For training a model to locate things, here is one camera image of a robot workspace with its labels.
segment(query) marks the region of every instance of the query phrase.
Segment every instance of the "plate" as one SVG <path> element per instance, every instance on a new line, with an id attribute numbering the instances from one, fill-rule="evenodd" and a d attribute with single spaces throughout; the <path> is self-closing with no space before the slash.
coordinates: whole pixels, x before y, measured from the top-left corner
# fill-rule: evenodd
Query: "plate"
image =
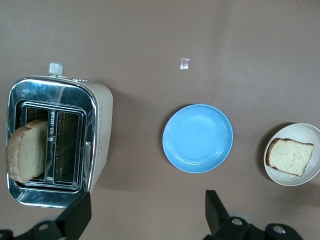
<path id="1" fill-rule="evenodd" d="M 228 156 L 233 130 L 226 115 L 206 104 L 193 104 L 177 111 L 162 136 L 166 157 L 187 173 L 204 173 Z"/>
<path id="2" fill-rule="evenodd" d="M 312 156 L 309 163 L 305 167 L 302 176 L 288 174 L 266 164 L 266 156 L 271 142 L 275 138 L 292 139 L 305 144 L 314 144 Z M 268 142 L 264 150 L 264 168 L 269 177 L 276 183 L 283 186 L 297 186 L 311 180 L 320 171 L 320 131 L 316 127 L 306 123 L 295 123 L 278 131 Z"/>

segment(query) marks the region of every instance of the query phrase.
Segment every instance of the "blue plate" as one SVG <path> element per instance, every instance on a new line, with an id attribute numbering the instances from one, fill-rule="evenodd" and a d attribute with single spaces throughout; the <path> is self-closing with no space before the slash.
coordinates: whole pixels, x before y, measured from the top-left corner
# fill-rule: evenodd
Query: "blue plate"
<path id="1" fill-rule="evenodd" d="M 166 157 L 178 169 L 204 173 L 228 156 L 234 135 L 230 121 L 219 109 L 194 104 L 177 111 L 164 128 Z"/>

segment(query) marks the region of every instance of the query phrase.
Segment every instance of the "bread slice on plate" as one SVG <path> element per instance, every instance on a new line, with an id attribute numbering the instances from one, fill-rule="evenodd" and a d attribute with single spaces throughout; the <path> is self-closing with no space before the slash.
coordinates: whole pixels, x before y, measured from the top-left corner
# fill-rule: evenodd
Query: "bread slice on plate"
<path id="1" fill-rule="evenodd" d="M 48 121 L 34 120 L 15 130 L 6 147 L 6 171 L 20 183 L 45 171 Z"/>
<path id="2" fill-rule="evenodd" d="M 275 138 L 266 154 L 266 165 L 281 172 L 301 177 L 311 159 L 315 145 L 292 139 Z"/>

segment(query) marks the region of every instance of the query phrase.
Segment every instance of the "toaster knob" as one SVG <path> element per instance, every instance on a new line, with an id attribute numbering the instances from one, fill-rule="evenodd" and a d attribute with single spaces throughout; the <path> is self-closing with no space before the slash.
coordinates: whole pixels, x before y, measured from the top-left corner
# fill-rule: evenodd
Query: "toaster knob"
<path id="1" fill-rule="evenodd" d="M 64 75 L 64 65 L 59 61 L 52 61 L 49 65 L 49 74 L 53 74 L 54 77 L 63 76 Z"/>

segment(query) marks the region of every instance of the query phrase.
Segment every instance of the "brown surface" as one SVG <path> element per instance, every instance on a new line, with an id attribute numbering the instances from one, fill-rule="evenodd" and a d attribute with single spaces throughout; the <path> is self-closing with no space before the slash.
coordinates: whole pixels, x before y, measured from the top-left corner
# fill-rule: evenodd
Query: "brown surface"
<path id="1" fill-rule="evenodd" d="M 61 61 L 65 75 L 96 79 L 114 97 L 108 162 L 81 239 L 201 240 L 210 233 L 205 190 L 214 189 L 260 229 L 283 223 L 318 240 L 320 175 L 280 186 L 263 152 L 292 122 L 320 127 L 319 12 L 316 0 L 3 1 L 0 228 L 21 234 L 60 213 L 9 196 L 5 109 L 14 82 Z M 161 143 L 169 117 L 194 103 L 221 109 L 234 130 L 228 158 L 202 174 L 172 166 Z"/>

